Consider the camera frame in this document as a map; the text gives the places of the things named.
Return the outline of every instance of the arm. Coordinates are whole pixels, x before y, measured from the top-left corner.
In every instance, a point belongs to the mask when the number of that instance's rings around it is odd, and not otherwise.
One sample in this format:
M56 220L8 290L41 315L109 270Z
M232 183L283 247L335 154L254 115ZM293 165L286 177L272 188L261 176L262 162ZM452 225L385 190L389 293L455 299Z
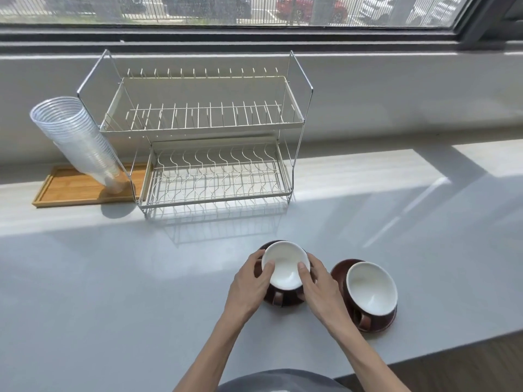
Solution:
M338 283L321 261L307 254L317 281L312 281L303 263L298 265L305 300L347 356L365 392L409 392L351 321Z
M211 337L173 392L214 392L218 388L239 332L256 312L269 287L274 262L267 263L258 278L254 276L254 265L264 252L265 250L258 250L251 254L235 275L226 307L214 326Z

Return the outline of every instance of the stack of plastic cups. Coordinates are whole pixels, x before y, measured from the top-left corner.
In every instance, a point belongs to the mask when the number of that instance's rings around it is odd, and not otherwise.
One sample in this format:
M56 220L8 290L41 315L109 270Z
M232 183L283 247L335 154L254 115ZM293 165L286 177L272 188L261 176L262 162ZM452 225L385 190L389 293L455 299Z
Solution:
M116 155L78 98L47 99L33 107L30 116L79 172L92 176L110 192L123 190L127 178Z

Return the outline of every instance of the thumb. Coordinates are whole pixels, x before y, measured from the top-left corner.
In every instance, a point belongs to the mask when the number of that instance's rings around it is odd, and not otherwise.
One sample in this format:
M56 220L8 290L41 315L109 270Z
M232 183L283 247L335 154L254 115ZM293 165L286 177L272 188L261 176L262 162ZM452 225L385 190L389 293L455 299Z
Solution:
M314 282L312 282L309 270L301 261L297 264L297 272L300 275L301 283L303 283L304 289L309 289L311 285L314 284Z
M270 277L272 277L272 273L274 272L274 268L275 268L275 264L274 264L274 260L269 260L267 262L267 264L265 264L265 267L263 267L263 271L261 273L261 275L259 276L259 278L261 279L261 281L265 284L269 284L270 282Z

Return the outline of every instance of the coffee cup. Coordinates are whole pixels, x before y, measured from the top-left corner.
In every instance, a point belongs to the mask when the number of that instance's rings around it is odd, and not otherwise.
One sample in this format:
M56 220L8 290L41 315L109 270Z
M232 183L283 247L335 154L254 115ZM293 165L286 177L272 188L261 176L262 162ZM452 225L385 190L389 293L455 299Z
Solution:
M307 269L311 270L305 250L293 242L276 241L265 248L265 253L261 257L261 269L263 270L271 260L274 261L275 266L270 278L271 292L273 291L271 303L282 307L303 302L302 282L297 265L299 262L303 262Z
M381 323L386 321L389 325L394 320L397 308L396 284L379 265L366 261L352 265L345 277L343 290L354 308L353 320L359 318L356 326L360 330L381 329Z

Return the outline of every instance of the wooden floor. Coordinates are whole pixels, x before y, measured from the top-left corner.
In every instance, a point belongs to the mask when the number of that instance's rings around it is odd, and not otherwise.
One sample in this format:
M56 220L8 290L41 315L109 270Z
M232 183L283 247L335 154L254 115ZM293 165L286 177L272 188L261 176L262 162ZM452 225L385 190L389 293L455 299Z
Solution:
M412 392L523 392L523 332L391 365ZM355 375L338 382L363 392Z

